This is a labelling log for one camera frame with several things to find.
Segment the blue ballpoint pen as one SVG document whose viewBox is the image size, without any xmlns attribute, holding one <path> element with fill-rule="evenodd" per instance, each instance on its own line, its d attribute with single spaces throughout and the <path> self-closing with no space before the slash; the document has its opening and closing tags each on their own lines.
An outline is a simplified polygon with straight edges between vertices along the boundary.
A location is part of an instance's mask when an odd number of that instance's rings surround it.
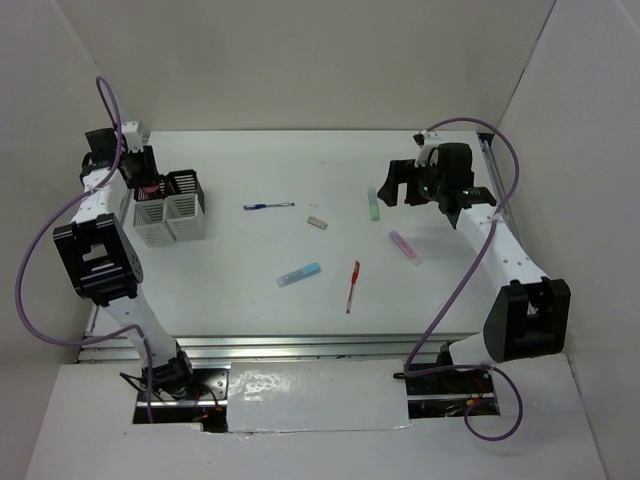
<svg viewBox="0 0 640 480">
<path fill-rule="evenodd" d="M 245 204 L 243 205 L 243 210 L 245 211 L 256 211 L 263 210 L 268 208 L 287 208 L 294 207 L 294 202 L 281 202 L 281 203 L 255 203 L 255 204 Z"/>
</svg>

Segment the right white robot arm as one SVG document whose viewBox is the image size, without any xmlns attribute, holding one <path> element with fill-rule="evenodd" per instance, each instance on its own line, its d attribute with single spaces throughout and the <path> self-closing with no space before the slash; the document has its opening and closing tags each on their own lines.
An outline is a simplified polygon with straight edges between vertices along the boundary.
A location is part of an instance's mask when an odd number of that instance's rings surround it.
<svg viewBox="0 0 640 480">
<path fill-rule="evenodd" d="M 448 392 L 471 379 L 469 365 L 496 365 L 554 355 L 565 345 L 571 291 L 550 278 L 522 248 L 506 225 L 490 190 L 475 185 L 472 151 L 464 143 L 423 147 L 416 160 L 393 160 L 377 193 L 394 207 L 406 185 L 405 204 L 434 202 L 476 252 L 496 298 L 480 333 L 442 347 L 436 379 Z"/>
</svg>

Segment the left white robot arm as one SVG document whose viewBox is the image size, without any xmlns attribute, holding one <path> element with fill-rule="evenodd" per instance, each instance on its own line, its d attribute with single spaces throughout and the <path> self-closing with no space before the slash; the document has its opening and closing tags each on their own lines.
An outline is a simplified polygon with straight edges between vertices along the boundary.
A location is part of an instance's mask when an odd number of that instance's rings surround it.
<svg viewBox="0 0 640 480">
<path fill-rule="evenodd" d="M 197 374 L 174 337 L 161 326 L 141 287 L 143 267 L 121 220 L 129 195 L 162 200 L 170 187 L 139 124 L 89 131 L 89 152 L 81 164 L 86 193 L 69 224 L 53 240 L 76 293 L 103 308 L 125 329 L 142 360 L 140 383 L 175 399 L 196 390 Z"/>
</svg>

